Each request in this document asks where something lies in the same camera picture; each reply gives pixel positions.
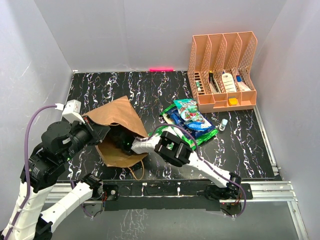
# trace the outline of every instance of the blue cap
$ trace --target blue cap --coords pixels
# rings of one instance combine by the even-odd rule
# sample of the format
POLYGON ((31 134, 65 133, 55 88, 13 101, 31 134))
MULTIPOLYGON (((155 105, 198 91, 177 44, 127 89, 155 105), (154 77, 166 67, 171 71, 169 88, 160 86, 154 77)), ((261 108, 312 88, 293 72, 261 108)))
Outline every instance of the blue cap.
POLYGON ((237 82, 242 82, 242 78, 240 76, 236 76, 236 81, 237 82))

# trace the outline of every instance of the cable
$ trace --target cable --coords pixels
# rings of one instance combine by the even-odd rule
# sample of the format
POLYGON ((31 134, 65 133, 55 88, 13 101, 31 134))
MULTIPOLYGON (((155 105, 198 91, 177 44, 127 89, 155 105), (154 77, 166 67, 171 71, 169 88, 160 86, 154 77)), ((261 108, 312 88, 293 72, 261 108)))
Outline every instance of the cable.
MULTIPOLYGON (((56 108, 57 105, 48 105, 48 106, 43 106, 41 108, 39 108, 33 115, 32 117, 30 118, 29 120, 29 123, 26 127, 26 130, 25 130, 25 136, 24 136, 24 171, 25 171, 25 180, 26 180, 26 195, 25 195, 25 198, 23 200, 23 202, 21 203, 20 205, 20 209, 22 210, 26 203, 28 202, 29 200, 29 197, 30 197, 30 189, 31 189, 31 183, 30 183, 30 172, 29 172, 29 153, 28 153, 28 147, 29 147, 29 133, 30 133, 30 129, 31 129, 31 126, 32 126, 32 123, 34 122, 36 116, 42 111, 42 110, 45 110, 45 109, 49 109, 49 108, 56 108)), ((18 220, 18 217, 20 215, 21 211, 17 211, 13 220, 12 220, 12 227, 9 228, 7 234, 5 235, 4 237, 4 240, 8 240, 12 230, 13 230, 13 227, 15 226, 17 220, 18 220)))
POLYGON ((232 205, 237 205, 240 202, 241 197, 242 197, 242 193, 238 195, 237 199, 234 201, 234 203, 232 203, 232 205))
POLYGON ((223 211, 225 211, 227 214, 229 214, 229 216, 232 216, 231 214, 230 214, 230 212, 228 212, 227 210, 225 210, 224 208, 220 208, 221 210, 223 210, 223 211))
POLYGON ((108 199, 108 196, 107 196, 107 192, 105 191, 103 194, 102 194, 102 206, 103 208, 105 208, 105 203, 108 199))
POLYGON ((203 162, 204 162, 215 174, 217 174, 220 178, 222 178, 223 180, 225 180, 225 181, 227 181, 227 182, 229 182, 229 183, 231 183, 231 184, 233 184, 233 185, 236 185, 236 186, 241 190, 241 192, 242 192, 242 194, 243 194, 243 208, 242 208, 242 210, 239 212, 239 214, 237 214, 237 216, 240 216, 240 215, 245 211, 246 205, 247 205, 247 196, 246 196, 246 192, 245 192, 245 190, 243 189, 243 187, 242 187, 241 185, 239 185, 238 183, 236 183, 236 182, 234 182, 234 181, 232 181, 232 180, 230 180, 230 179, 222 176, 220 173, 218 173, 218 172, 210 165, 210 163, 209 163, 207 160, 203 159, 203 158, 200 156, 199 146, 198 146, 198 144, 197 144, 197 141, 194 139, 193 136, 191 136, 191 134, 190 134, 189 132, 187 132, 184 128, 182 128, 182 127, 180 127, 180 126, 177 126, 177 125, 174 125, 174 124, 167 124, 167 123, 160 124, 160 125, 158 125, 158 126, 155 127, 155 129, 153 130, 151 136, 148 137, 148 140, 151 139, 151 138, 155 135, 156 130, 157 130, 158 128, 161 128, 161 127, 163 127, 163 126, 168 126, 168 127, 177 128, 177 129, 180 129, 183 133, 187 134, 188 137, 194 142, 195 152, 196 152, 196 155, 198 156, 199 160, 200 160, 200 161, 203 161, 203 162))
POLYGON ((128 166, 128 169, 132 173, 134 179, 137 180, 137 181, 140 181, 145 175, 145 165, 144 165, 144 162, 142 160, 141 160, 141 164, 142 164, 142 176, 139 179, 137 179, 137 177, 136 177, 134 171, 132 171, 131 167, 128 166))
POLYGON ((97 212, 95 213, 95 215, 93 215, 93 217, 95 218, 99 213, 102 213, 102 212, 103 212, 103 210, 97 211, 97 212))
POLYGON ((91 200, 98 200, 98 199, 102 198, 103 194, 104 194, 104 193, 101 193, 101 195, 98 196, 97 198, 90 198, 90 199, 91 199, 91 200))
MULTIPOLYGON (((75 183, 74 183, 74 181, 70 180, 70 183, 71 183, 71 189, 74 189, 74 188, 75 188, 75 183)), ((86 210, 86 208, 84 207, 83 204, 80 204, 80 207, 82 208, 82 210, 83 210, 83 212, 84 212, 85 215, 87 215, 88 217, 90 217, 90 218, 92 218, 92 219, 94 218, 94 216, 93 216, 90 212, 88 212, 88 211, 86 210)))

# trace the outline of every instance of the plastic organizer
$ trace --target plastic organizer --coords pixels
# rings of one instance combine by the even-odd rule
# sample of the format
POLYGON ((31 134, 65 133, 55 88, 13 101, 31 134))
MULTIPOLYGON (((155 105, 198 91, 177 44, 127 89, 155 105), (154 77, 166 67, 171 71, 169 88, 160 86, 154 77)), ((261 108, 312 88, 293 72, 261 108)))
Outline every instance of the plastic organizer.
POLYGON ((257 101, 257 91, 250 79, 250 69, 254 59, 257 38, 252 31, 192 36, 188 79, 193 98, 201 113, 253 109, 257 101), (226 92, 223 70, 233 76, 236 92, 226 92), (209 84, 209 72, 221 93, 213 93, 209 84), (237 71, 242 81, 251 89, 241 91, 236 79, 237 71), (197 91, 196 81, 202 92, 197 91), (236 98, 236 105, 229 105, 228 99, 236 98))

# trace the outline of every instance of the paper bag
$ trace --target paper bag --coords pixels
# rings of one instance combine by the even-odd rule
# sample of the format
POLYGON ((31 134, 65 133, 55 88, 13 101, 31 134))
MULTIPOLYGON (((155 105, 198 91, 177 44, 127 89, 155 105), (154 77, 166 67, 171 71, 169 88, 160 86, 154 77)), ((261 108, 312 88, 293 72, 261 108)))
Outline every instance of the paper bag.
MULTIPOLYGON (((127 96, 120 97, 92 111, 87 112, 92 121, 100 125, 119 124, 134 135, 146 138, 148 136, 145 127, 127 96)), ((98 153, 107 166, 128 168, 140 162, 145 154, 127 155, 110 140, 108 134, 104 141, 96 146, 98 153)))

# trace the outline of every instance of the tabletop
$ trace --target tabletop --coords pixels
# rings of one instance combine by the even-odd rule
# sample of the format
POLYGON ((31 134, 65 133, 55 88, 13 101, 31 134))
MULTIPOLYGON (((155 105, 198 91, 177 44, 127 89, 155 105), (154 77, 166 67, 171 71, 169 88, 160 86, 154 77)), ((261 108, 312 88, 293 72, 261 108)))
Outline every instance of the tabletop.
MULTIPOLYGON (((87 206, 95 214, 100 207, 87 206)), ((98 214, 93 221, 80 207, 52 240, 298 240, 287 202, 248 202, 235 221, 204 209, 128 209, 98 214)))
MULTIPOLYGON (((128 96, 148 133, 164 123, 160 113, 177 99, 192 98, 186 71, 172 72, 101 72, 76 73, 67 100, 81 102, 81 114, 122 96, 128 96)), ((275 177, 255 111, 206 113, 215 126, 222 119, 228 124, 223 132, 201 145, 202 156, 219 168, 236 173, 243 179, 275 177)), ((145 180, 188 180, 203 176, 188 167, 175 167, 155 153, 144 160, 145 180)), ((137 178, 143 173, 142 164, 132 167, 137 178)), ((102 180, 133 180, 128 168, 107 167, 94 146, 87 146, 68 162, 59 181, 78 180, 92 173, 102 180)))

